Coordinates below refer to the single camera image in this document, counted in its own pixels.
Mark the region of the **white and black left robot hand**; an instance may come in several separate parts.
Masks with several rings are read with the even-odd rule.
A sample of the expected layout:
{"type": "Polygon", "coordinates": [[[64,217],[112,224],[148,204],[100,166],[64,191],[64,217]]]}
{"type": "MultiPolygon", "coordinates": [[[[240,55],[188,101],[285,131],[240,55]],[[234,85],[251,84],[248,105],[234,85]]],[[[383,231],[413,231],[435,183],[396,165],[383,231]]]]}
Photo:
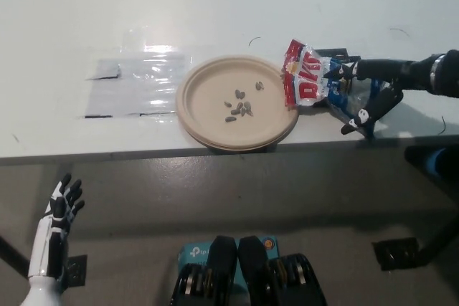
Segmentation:
{"type": "Polygon", "coordinates": [[[81,196],[82,181],[73,181],[69,173],[55,186],[37,225],[28,278],[51,277],[59,281],[64,276],[67,238],[77,213],[85,205],[81,196]]]}

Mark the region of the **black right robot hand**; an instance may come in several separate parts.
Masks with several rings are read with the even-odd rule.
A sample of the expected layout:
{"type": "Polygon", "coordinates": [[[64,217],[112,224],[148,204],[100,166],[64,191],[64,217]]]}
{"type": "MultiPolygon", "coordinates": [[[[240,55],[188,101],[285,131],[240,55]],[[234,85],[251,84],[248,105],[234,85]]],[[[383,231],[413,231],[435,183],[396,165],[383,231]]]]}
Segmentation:
{"type": "Polygon", "coordinates": [[[361,128],[373,126],[402,101],[404,90],[424,90],[433,93],[437,68],[444,58],[444,54],[434,54],[419,62],[360,59],[350,66],[341,67],[339,77],[342,79],[382,80],[388,84],[342,127],[341,133],[347,135],[361,128]]]}

